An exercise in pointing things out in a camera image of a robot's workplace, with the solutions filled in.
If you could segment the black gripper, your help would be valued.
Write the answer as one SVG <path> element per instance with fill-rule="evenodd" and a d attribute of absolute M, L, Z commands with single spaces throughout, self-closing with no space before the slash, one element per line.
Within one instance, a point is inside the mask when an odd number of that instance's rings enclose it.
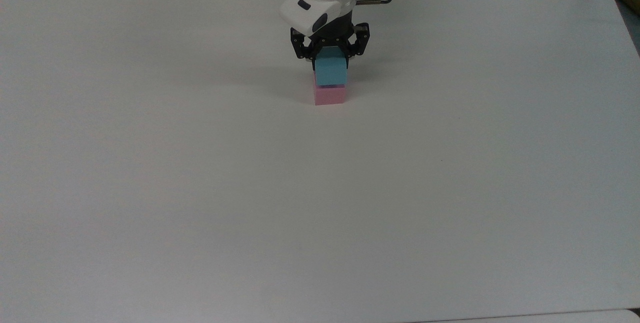
<path fill-rule="evenodd" d="M 336 39 L 342 39 L 342 52 L 346 61 L 346 68 L 350 67 L 350 61 L 363 55 L 371 37 L 370 25 L 367 22 L 353 24 L 354 12 L 327 22 L 310 36 L 310 42 L 306 43 L 307 36 L 290 28 L 290 42 L 298 59 L 311 63 L 313 72 L 316 71 L 316 58 L 321 50 L 320 43 L 324 39 L 328 43 L 335 43 Z"/>

